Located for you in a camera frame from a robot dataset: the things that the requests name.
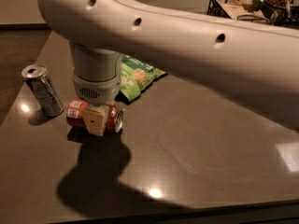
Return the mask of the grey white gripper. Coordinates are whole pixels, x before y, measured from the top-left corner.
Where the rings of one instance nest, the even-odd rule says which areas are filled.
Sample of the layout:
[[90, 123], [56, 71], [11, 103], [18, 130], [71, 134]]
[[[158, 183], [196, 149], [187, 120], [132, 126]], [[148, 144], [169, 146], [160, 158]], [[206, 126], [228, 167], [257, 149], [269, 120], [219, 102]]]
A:
[[103, 136], [107, 123], [107, 107], [121, 86], [121, 59], [118, 52], [106, 49], [90, 49], [69, 43], [73, 82], [78, 98], [87, 105], [82, 110], [83, 121], [90, 134]]

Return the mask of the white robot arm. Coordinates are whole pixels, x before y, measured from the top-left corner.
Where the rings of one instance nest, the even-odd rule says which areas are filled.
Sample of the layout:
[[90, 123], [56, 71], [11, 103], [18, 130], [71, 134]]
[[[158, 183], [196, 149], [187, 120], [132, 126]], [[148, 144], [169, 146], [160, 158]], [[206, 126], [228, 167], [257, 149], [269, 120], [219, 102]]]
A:
[[152, 7], [136, 0], [37, 0], [68, 40], [78, 97], [93, 105], [120, 89], [129, 55], [250, 105], [290, 129], [299, 125], [299, 33], [293, 29]]

